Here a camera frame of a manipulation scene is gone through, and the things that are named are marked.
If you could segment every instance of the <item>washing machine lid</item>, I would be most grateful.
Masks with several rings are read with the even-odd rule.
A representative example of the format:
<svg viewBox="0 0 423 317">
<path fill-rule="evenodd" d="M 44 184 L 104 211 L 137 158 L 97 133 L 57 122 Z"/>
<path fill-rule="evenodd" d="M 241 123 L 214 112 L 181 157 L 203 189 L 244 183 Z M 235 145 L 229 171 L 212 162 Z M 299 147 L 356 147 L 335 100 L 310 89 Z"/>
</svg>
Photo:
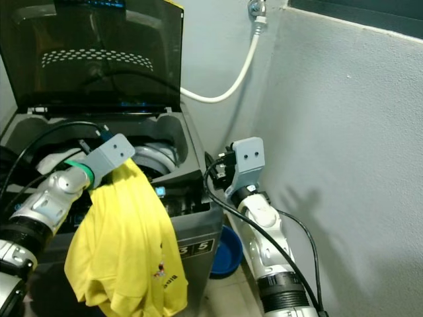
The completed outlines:
<svg viewBox="0 0 423 317">
<path fill-rule="evenodd" d="M 179 112 L 182 20 L 164 0 L 2 1 L 19 112 Z"/>
</svg>

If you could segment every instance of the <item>yellow t-shirt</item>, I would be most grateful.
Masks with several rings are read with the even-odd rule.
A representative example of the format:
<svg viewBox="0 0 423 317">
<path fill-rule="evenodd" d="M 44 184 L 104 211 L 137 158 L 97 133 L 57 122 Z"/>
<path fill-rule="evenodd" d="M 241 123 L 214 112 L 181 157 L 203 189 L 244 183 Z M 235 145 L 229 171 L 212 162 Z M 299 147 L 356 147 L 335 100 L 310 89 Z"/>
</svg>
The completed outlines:
<svg viewBox="0 0 423 317">
<path fill-rule="evenodd" d="M 173 316 L 187 305 L 188 282 L 171 220 L 131 159 L 112 180 L 91 193 L 67 253 L 67 279 L 78 301 L 108 317 Z"/>
</svg>

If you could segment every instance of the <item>washing machine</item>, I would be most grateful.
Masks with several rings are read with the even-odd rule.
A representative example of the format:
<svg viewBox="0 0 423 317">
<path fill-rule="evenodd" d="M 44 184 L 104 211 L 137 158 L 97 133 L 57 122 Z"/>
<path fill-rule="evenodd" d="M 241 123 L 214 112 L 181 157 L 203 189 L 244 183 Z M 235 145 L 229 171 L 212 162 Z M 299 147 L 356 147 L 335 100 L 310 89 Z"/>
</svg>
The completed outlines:
<svg viewBox="0 0 423 317">
<path fill-rule="evenodd" d="M 1 145 L 20 153 L 64 120 L 123 133 L 173 222 L 189 282 L 188 307 L 178 316 L 194 317 L 223 213 L 203 193 L 204 150 L 180 101 L 183 17 L 180 7 L 162 0 L 2 1 L 0 50 L 18 110 Z M 64 155 L 83 155 L 99 142 L 90 127 L 69 126 L 40 140 L 24 160 L 43 174 Z M 3 203 L 15 192 L 10 186 Z M 40 259 L 28 283 L 25 316 L 102 316 L 77 303 L 63 273 L 72 236 L 90 205 L 87 194 L 73 204 Z"/>
</svg>

